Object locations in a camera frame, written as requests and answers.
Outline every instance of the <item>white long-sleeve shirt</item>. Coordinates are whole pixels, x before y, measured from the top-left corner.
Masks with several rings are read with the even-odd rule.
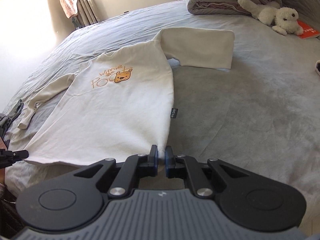
[[[26,161],[82,166],[112,157],[123,162],[148,154],[152,144],[163,158],[173,106],[167,58],[181,66],[231,68],[234,38],[228,30],[165,28],[151,41],[102,53],[80,73],[61,76],[31,99],[18,126],[26,129],[38,103],[68,89],[27,144]]]

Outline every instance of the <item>black round pad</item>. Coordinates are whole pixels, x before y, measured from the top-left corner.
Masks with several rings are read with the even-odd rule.
[[[16,208],[25,223],[45,231],[77,228],[98,214],[101,193],[83,178],[56,178],[25,189]]]
[[[275,210],[283,203],[283,198],[275,191],[256,189],[247,195],[247,202],[256,209]]]
[[[41,194],[39,203],[49,210],[64,210],[77,200],[76,194],[66,189],[52,189]]]
[[[306,201],[296,189],[261,176],[228,181],[218,200],[221,211],[245,228],[277,232],[298,226]]]

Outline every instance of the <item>shirt tag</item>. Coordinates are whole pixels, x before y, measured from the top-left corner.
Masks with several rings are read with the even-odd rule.
[[[172,108],[171,110],[171,118],[176,118],[178,113],[178,108]]]

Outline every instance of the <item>curtain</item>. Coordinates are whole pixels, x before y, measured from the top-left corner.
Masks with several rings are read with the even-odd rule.
[[[82,27],[100,22],[98,9],[93,0],[77,0],[77,21]]]

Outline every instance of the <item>sunlight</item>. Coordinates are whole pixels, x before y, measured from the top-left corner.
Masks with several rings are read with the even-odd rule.
[[[1,54],[19,53],[32,57],[55,46],[47,0],[0,0]]]

